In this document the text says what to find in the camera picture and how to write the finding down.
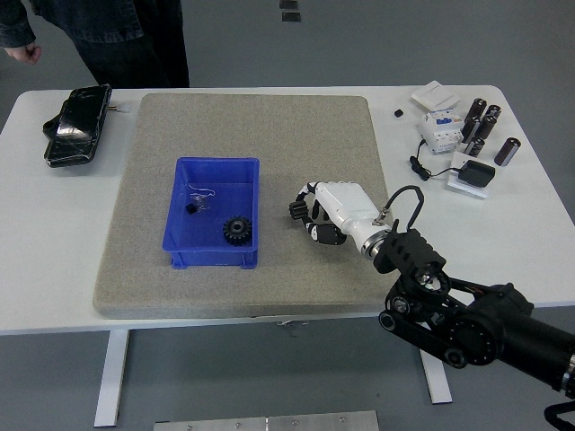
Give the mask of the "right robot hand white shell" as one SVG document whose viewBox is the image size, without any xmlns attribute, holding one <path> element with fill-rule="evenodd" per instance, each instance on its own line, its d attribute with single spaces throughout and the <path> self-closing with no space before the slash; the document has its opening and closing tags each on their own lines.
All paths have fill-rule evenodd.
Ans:
<svg viewBox="0 0 575 431">
<path fill-rule="evenodd" d="M 289 204 L 289 213 L 302 221 L 315 242 L 342 245 L 350 237 L 367 259 L 375 258 L 391 231 L 386 211 L 377 209 L 355 182 L 308 183 Z"/>
</svg>

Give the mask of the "person's hand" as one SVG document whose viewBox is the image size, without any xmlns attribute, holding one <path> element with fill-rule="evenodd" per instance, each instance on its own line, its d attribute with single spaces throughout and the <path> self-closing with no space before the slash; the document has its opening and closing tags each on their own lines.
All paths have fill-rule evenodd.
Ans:
<svg viewBox="0 0 575 431">
<path fill-rule="evenodd" d="M 9 57 L 27 65 L 36 65 L 41 56 L 41 47 L 34 42 L 16 48 L 4 48 L 4 51 Z"/>
</svg>

